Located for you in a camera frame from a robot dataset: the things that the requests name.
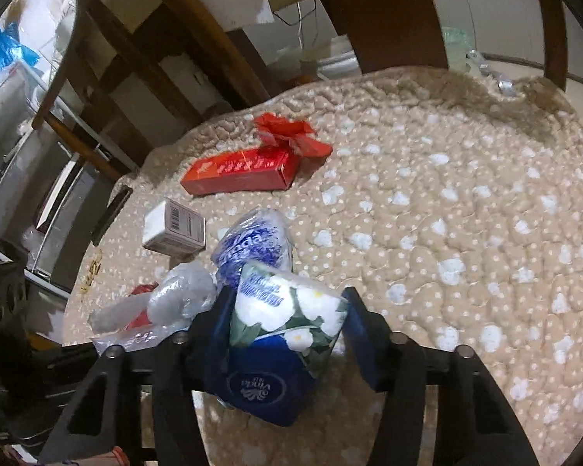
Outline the dark wooden chair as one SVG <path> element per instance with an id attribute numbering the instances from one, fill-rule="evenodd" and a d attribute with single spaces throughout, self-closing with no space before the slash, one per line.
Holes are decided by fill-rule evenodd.
<path id="1" fill-rule="evenodd" d="M 232 10 L 232 0 L 216 0 Z M 35 114 L 111 180 L 216 114 L 275 96 L 244 31 L 206 0 L 74 0 L 59 67 Z"/>

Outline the red snack bag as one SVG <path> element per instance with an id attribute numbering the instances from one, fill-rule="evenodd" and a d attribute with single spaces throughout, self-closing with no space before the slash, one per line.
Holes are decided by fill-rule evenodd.
<path id="1" fill-rule="evenodd" d="M 148 294 L 150 294 L 151 292 L 153 292 L 156 288 L 158 287 L 158 283 L 154 282 L 154 283 L 150 283 L 150 284 L 140 284 L 137 287 L 133 288 L 133 291 L 131 292 L 131 296 L 146 296 Z M 151 325 L 151 320 L 149 320 L 148 315 L 147 315 L 147 303 L 148 303 L 149 299 L 146 297 L 143 297 L 140 301 L 139 301 L 139 307 L 136 309 L 138 311 L 138 314 L 133 318 L 133 320 L 131 320 L 125 327 L 125 330 L 130 330 L 130 329 L 135 329 L 135 328 L 139 328 L 142 326 L 148 326 Z"/>

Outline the green translucent bucket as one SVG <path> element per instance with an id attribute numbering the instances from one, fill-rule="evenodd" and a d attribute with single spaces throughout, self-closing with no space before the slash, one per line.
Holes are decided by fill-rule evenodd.
<path id="1" fill-rule="evenodd" d="M 449 69 L 466 73 L 470 69 L 468 51 L 472 48 L 469 35 L 460 28 L 451 26 L 443 26 L 441 31 Z"/>

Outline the crumpled red wrapper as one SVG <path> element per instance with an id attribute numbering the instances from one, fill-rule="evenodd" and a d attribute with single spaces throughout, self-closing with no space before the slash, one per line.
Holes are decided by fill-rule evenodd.
<path id="1" fill-rule="evenodd" d="M 263 145 L 284 147 L 302 158 L 327 158 L 332 152 L 330 144 L 315 138 L 315 129 L 304 120 L 288 120 L 265 113 L 253 120 Z"/>

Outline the clear crumpled plastic bag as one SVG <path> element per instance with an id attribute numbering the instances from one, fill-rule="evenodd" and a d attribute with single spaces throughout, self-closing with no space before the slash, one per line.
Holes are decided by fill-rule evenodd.
<path id="1" fill-rule="evenodd" d="M 125 330 L 138 314 L 136 309 L 143 297 L 149 299 L 147 315 L 151 325 Z M 150 294 L 124 297 L 90 313 L 92 344 L 99 353 L 111 346 L 121 346 L 128 352 L 157 346 L 175 332 L 188 329 L 195 316 L 208 310 L 215 298 L 215 280 L 203 264 L 181 263 Z"/>

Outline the small white cardboard box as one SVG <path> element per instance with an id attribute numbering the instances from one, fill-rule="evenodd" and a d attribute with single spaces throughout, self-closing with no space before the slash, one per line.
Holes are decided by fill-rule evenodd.
<path id="1" fill-rule="evenodd" d="M 144 218 L 145 249 L 182 259 L 203 250 L 205 245 L 205 218 L 176 201 L 165 199 Z"/>

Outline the red rectangular carton box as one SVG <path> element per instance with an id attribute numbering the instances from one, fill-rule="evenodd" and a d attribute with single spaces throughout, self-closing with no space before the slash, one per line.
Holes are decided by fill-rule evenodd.
<path id="1" fill-rule="evenodd" d="M 197 160 L 180 184 L 193 196 L 287 190 L 301 158 L 286 147 L 262 146 Z"/>

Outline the floral blue tissue pack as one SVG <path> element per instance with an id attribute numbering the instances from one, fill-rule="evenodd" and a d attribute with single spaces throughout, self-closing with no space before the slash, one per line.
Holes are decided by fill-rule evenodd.
<path id="1" fill-rule="evenodd" d="M 265 422 L 290 426 L 325 371 L 348 310 L 329 287 L 245 263 L 216 395 Z"/>

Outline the blue Vinda plastic wrapper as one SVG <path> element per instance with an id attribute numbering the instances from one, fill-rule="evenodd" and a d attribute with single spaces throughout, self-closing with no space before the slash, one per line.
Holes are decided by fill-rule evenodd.
<path id="1" fill-rule="evenodd" d="M 237 287 L 247 261 L 290 271 L 291 245 L 281 212 L 274 208 L 251 210 L 231 226 L 211 255 L 211 261 L 216 265 L 216 283 L 219 287 Z"/>

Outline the black phone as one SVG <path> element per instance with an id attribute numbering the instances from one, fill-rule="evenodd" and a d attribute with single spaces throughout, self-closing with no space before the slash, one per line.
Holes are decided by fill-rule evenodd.
<path id="1" fill-rule="evenodd" d="M 96 227 L 92 230 L 90 241 L 93 246 L 99 245 L 99 242 L 101 242 L 105 233 L 107 233 L 107 230 L 109 230 L 109 227 L 115 218 L 117 218 L 117 215 L 121 212 L 132 194 L 133 189 L 127 185 L 123 185 L 112 198 L 104 210 L 103 215 L 99 218 L 98 224 L 96 224 Z"/>

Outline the yellow scraps pile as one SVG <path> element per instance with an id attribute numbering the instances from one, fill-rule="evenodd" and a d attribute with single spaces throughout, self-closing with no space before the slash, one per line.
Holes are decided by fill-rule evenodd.
<path id="1" fill-rule="evenodd" d="M 96 276 L 99 274 L 99 271 L 101 270 L 102 267 L 102 260 L 103 251 L 98 250 L 96 254 L 92 257 L 91 261 L 89 262 L 84 276 L 84 280 L 80 285 L 80 291 L 83 295 L 87 294 L 94 280 L 96 280 Z"/>

